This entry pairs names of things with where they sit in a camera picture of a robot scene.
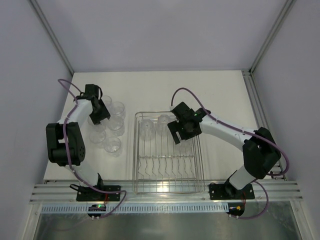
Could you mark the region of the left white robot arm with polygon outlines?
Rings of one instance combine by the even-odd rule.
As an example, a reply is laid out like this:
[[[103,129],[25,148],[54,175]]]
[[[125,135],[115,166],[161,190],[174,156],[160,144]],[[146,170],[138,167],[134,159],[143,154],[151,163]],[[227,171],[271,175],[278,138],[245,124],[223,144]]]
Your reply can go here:
[[[86,147],[81,126],[90,118],[97,126],[111,117],[102,100],[102,89],[95,84],[86,84],[84,92],[72,94],[74,105],[70,112],[46,128],[47,154],[51,163],[67,168],[80,185],[98,192],[103,191],[100,174],[86,162]]]

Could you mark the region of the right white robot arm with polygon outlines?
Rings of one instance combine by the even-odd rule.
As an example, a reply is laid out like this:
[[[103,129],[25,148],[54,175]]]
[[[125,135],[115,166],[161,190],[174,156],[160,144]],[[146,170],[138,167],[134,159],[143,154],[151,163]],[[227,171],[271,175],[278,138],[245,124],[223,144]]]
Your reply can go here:
[[[184,102],[171,108],[175,120],[167,127],[175,144],[207,134],[217,137],[242,152],[243,165],[224,183],[209,184],[211,200],[241,200],[255,198],[252,182],[264,179],[280,160],[281,153],[270,131],[264,127],[257,130],[241,129],[212,116],[210,111],[199,108],[194,111]]]

